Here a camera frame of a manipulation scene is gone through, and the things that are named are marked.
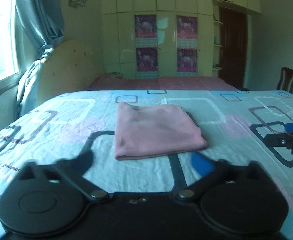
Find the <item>window frame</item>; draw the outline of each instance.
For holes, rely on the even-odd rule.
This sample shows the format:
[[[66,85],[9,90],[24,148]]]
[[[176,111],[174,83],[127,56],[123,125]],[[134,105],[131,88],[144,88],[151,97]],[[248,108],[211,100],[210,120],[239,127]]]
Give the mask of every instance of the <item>window frame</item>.
[[[16,9],[15,9],[15,0],[11,0],[11,13],[10,13],[10,43],[11,43],[11,53],[13,60],[13,68],[16,73],[7,76],[0,80],[0,95],[9,89],[17,86],[19,80],[22,76],[21,69],[19,68],[17,60],[17,47],[16,47]]]

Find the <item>poster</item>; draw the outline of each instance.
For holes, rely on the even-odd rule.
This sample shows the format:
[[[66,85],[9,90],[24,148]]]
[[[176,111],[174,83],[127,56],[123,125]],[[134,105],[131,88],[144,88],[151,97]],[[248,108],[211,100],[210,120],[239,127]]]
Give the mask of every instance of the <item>poster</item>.
[[[156,15],[135,15],[135,37],[156,38]]]
[[[177,38],[198,39],[198,18],[189,16],[177,16]]]
[[[158,71],[157,48],[136,48],[137,71]]]
[[[177,49],[177,71],[196,73],[197,49]]]

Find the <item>folded pink towel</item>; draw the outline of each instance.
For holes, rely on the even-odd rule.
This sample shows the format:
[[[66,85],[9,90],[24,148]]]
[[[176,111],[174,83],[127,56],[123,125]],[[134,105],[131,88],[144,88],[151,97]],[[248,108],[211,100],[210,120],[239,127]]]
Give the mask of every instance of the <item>folded pink towel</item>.
[[[201,129],[180,106],[119,103],[115,158],[134,160],[206,148]]]

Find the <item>red bedspread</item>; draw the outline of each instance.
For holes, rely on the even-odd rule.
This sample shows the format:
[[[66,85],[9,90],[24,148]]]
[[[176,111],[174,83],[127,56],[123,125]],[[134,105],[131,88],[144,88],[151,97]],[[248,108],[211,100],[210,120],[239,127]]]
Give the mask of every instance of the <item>red bedspread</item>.
[[[123,79],[99,77],[87,90],[236,90],[216,77],[160,77]]]

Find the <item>headboard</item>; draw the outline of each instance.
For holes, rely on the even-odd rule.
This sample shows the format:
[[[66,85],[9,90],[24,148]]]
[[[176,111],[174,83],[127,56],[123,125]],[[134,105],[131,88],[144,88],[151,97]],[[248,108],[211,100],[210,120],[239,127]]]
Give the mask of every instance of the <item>headboard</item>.
[[[63,93],[83,90],[98,75],[92,52],[77,40],[57,46],[48,59],[43,59],[37,106]]]

